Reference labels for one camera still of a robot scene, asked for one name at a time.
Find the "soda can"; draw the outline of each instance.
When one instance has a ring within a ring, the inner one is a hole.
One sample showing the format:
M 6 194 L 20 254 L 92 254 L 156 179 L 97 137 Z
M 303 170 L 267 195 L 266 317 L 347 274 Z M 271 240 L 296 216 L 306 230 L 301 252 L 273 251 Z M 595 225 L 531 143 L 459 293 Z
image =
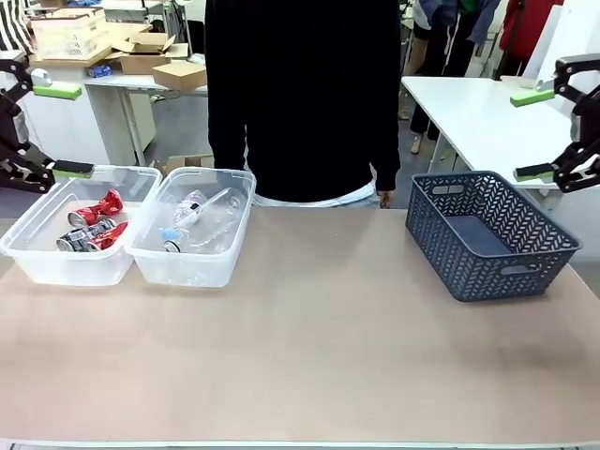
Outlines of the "soda can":
M 66 232 L 56 239 L 56 246 L 61 251 L 89 251 L 87 243 L 90 239 L 101 235 L 116 227 L 116 222 L 111 218 L 104 218 L 100 222 L 90 227 L 78 228 Z
M 101 251 L 110 248 L 118 237 L 123 234 L 125 228 L 128 227 L 127 222 L 119 223 L 112 230 L 108 230 L 98 236 L 92 237 L 85 243 L 87 251 Z
M 100 216 L 114 216 L 123 210 L 121 195 L 115 189 L 109 189 L 97 204 L 77 209 L 67 214 L 68 223 L 76 228 L 96 224 Z

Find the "person's hand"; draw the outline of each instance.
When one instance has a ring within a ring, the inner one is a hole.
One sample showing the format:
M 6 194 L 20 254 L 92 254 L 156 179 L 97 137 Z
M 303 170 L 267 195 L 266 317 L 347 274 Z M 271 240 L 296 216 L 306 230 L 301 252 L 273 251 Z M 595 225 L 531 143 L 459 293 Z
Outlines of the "person's hand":
M 378 190 L 377 195 L 379 195 L 379 206 L 381 209 L 390 209 L 392 205 L 392 201 L 394 200 L 394 194 L 396 192 L 394 190 Z

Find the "gray plastic basket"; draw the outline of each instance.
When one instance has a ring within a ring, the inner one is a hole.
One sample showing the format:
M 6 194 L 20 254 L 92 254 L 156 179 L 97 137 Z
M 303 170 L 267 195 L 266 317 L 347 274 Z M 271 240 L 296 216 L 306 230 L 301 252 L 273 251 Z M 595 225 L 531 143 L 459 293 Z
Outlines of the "gray plastic basket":
M 406 227 L 463 302 L 541 294 L 580 249 L 494 172 L 415 175 Z

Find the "blue bottle cap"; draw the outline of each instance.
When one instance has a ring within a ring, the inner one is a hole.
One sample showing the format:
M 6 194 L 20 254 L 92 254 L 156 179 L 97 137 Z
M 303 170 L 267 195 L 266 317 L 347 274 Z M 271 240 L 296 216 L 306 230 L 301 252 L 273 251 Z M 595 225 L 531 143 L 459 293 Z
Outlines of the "blue bottle cap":
M 165 228 L 160 233 L 160 237 L 162 237 L 163 241 L 174 241 L 179 237 L 179 232 L 173 228 Z

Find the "white storage crate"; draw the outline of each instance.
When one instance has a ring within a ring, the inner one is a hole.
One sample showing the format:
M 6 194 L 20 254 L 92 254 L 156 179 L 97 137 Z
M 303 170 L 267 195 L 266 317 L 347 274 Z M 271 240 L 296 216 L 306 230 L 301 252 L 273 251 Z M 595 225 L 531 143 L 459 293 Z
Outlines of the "white storage crate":
M 87 60 L 111 45 L 104 9 L 64 7 L 31 19 L 42 59 Z

